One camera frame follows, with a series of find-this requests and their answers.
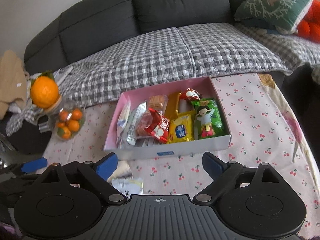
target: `white wall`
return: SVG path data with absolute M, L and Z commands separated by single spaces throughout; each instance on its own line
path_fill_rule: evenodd
M 23 58 L 32 38 L 79 1 L 0 0 L 0 57 L 11 49 Z

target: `white cardboard box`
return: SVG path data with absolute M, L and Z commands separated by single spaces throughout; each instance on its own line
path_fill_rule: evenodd
M 133 147 L 131 149 L 116 148 L 116 124 L 124 105 L 130 98 L 131 110 L 135 109 L 139 104 L 143 103 L 151 96 L 169 95 L 177 91 L 185 91 L 188 88 L 193 88 L 202 94 L 203 98 L 215 98 L 218 103 L 222 122 L 227 135 L 194 140 L 189 142 L 171 143 L 150 147 Z M 217 95 L 214 85 L 210 77 L 192 78 L 180 80 L 170 83 L 144 87 L 136 90 L 130 90 L 120 95 L 114 115 L 111 120 L 107 139 L 104 145 L 104 151 L 107 153 L 114 152 L 119 160 L 135 160 L 135 159 L 151 159 L 155 157 L 163 157 L 170 155 L 191 155 L 204 153 L 206 151 L 213 152 L 225 150 L 229 147 L 231 141 L 231 132 L 229 124 L 223 110 L 221 101 Z

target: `sofa backrest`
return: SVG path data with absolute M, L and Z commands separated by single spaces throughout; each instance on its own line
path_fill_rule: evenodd
M 26 70 L 55 71 L 139 34 L 131 0 L 82 0 L 28 44 Z
M 244 0 L 83 0 L 27 46 L 30 74 L 57 70 L 141 33 L 168 27 L 233 22 Z
M 232 22 L 229 0 L 132 0 L 142 33 L 198 23 Z

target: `plaid fabric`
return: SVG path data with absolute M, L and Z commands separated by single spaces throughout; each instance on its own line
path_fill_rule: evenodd
M 287 71 L 277 55 L 230 24 L 196 24 L 178 30 L 191 50 L 196 76 Z
M 320 44 L 295 35 L 260 35 L 256 33 L 258 28 L 248 28 L 241 23 L 235 24 L 235 27 L 279 55 L 290 70 L 288 74 L 305 63 L 312 67 L 320 64 Z
M 70 66 L 73 70 L 59 89 L 80 106 L 117 100 L 127 90 L 203 75 L 288 71 L 269 49 L 224 23 L 146 33 L 65 69 Z M 34 107 L 12 117 L 6 127 L 8 136 L 23 120 L 38 119 L 41 111 Z

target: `green pillow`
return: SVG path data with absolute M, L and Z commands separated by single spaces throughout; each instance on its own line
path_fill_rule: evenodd
M 237 9 L 234 19 L 257 18 L 294 31 L 304 18 L 313 0 L 245 0 Z

